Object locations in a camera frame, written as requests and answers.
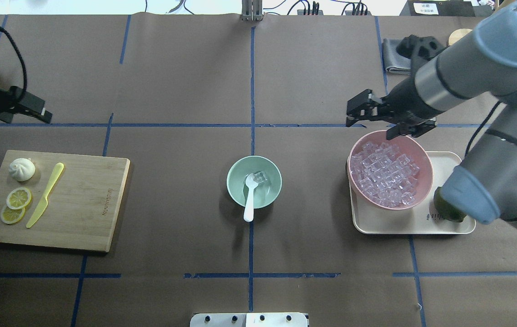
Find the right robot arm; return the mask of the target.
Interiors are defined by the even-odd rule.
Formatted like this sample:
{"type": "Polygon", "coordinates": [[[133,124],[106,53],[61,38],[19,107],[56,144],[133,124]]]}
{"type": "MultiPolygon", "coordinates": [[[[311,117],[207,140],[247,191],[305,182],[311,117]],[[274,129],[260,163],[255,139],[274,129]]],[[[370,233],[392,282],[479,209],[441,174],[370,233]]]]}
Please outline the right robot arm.
{"type": "Polygon", "coordinates": [[[517,0],[450,46],[410,35],[396,50],[411,60],[411,75],[380,99],[370,89],[350,99],[346,126],[381,120],[393,124],[387,139],[420,137],[439,114],[491,93],[504,109],[433,200],[448,221],[501,219],[517,230],[517,0]]]}

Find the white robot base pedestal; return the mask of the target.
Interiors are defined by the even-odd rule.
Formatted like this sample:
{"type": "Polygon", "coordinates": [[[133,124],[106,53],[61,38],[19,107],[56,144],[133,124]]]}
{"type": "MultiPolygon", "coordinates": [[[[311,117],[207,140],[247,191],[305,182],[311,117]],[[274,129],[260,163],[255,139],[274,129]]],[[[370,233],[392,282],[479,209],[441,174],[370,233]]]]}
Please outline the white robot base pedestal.
{"type": "Polygon", "coordinates": [[[198,313],[190,327],[308,327],[308,314],[301,312],[198,313]]]}

